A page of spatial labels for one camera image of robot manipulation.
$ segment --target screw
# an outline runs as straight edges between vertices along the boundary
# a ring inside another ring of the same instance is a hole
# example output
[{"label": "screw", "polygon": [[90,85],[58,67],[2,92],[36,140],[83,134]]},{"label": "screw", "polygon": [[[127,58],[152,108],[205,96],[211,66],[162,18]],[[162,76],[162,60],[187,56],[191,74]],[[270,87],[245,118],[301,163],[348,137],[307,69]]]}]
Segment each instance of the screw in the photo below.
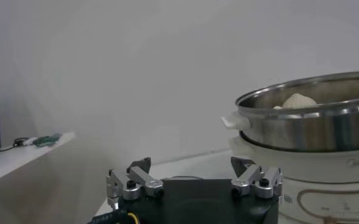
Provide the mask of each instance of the screw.
[{"label": "screw", "polygon": [[265,179],[265,178],[262,178],[260,181],[259,181],[259,185],[261,187],[267,187],[269,186],[269,180]]},{"label": "screw", "polygon": [[240,191],[237,188],[233,188],[231,190],[231,194],[232,194],[233,199],[237,200],[237,199],[241,198]]},{"label": "screw", "polygon": [[165,194],[165,190],[159,189],[159,190],[157,190],[157,192],[155,192],[155,197],[162,198],[164,196],[164,194]]},{"label": "screw", "polygon": [[126,182],[126,188],[128,189],[133,189],[136,187],[136,182],[134,180],[129,180],[128,182]]}]

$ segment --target cable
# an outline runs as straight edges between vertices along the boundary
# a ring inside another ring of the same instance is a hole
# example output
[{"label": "cable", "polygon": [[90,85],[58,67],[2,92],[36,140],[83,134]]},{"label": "cable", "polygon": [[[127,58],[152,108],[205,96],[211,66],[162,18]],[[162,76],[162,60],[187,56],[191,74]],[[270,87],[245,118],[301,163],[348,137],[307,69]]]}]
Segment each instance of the cable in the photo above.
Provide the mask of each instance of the cable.
[{"label": "cable", "polygon": [[203,180],[203,178],[201,177],[196,177],[196,176],[173,176],[173,177],[169,177],[169,178],[164,178],[163,180],[172,180],[172,179],[197,179],[197,180]]},{"label": "cable", "polygon": [[10,149],[21,147],[21,146],[23,146],[23,142],[28,139],[29,138],[16,138],[16,139],[14,139],[14,143],[11,147],[9,147],[7,149],[1,149],[0,152],[6,152],[6,151],[9,151]]},{"label": "cable", "polygon": [[11,147],[9,147],[9,148],[7,148],[7,149],[2,149],[2,150],[0,150],[0,152],[6,152],[6,151],[9,151],[10,149],[14,149],[15,147],[14,147],[14,145],[13,146],[11,146]]},{"label": "cable", "polygon": [[131,213],[131,212],[128,212],[127,215],[130,216],[131,218],[133,218],[133,220],[135,221],[135,224],[140,224],[140,222],[139,222],[138,217],[137,217],[136,214]]}]

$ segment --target white plastic handle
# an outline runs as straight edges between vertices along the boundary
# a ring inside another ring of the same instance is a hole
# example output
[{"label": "white plastic handle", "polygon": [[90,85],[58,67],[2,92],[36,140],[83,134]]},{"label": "white plastic handle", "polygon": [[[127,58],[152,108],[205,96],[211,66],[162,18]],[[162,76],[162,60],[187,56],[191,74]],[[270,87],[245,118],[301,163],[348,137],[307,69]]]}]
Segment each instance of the white plastic handle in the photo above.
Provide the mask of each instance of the white plastic handle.
[{"label": "white plastic handle", "polygon": [[228,130],[244,130],[251,127],[249,119],[241,116],[237,111],[233,112],[230,116],[221,117],[221,120]]}]

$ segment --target white wall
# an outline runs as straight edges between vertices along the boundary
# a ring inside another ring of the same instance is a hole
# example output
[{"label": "white wall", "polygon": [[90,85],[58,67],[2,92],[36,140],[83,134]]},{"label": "white wall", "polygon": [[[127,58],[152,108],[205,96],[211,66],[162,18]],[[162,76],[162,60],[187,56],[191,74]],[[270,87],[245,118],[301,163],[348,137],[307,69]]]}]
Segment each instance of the white wall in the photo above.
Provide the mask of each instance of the white wall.
[{"label": "white wall", "polygon": [[91,167],[224,149],[241,94],[351,70],[359,1],[0,0],[4,143],[75,130]]}]

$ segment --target metal bracket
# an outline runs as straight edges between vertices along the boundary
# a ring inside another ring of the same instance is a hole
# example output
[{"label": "metal bracket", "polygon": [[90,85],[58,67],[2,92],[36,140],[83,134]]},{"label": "metal bracket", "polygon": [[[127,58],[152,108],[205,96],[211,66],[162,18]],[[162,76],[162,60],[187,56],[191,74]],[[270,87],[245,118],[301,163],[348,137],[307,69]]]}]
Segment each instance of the metal bracket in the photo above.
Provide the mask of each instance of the metal bracket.
[{"label": "metal bracket", "polygon": [[251,165],[240,177],[231,181],[232,193],[235,196],[244,196],[250,193],[254,181],[262,177],[261,167]]},{"label": "metal bracket", "polygon": [[270,167],[255,184],[255,194],[260,198],[272,198],[274,195],[282,195],[283,175],[279,168]]},{"label": "metal bracket", "polygon": [[164,194],[163,181],[151,177],[140,167],[131,167],[129,171],[130,179],[140,183],[145,188],[145,193],[150,197],[160,198]]},{"label": "metal bracket", "polygon": [[230,163],[232,165],[233,170],[235,171],[236,177],[240,177],[244,171],[247,170],[248,167],[255,164],[249,157],[247,156],[233,156],[230,158]]},{"label": "metal bracket", "polygon": [[122,196],[125,200],[136,200],[140,197],[141,186],[129,177],[114,170],[106,177],[108,204],[114,208],[114,198]]}]

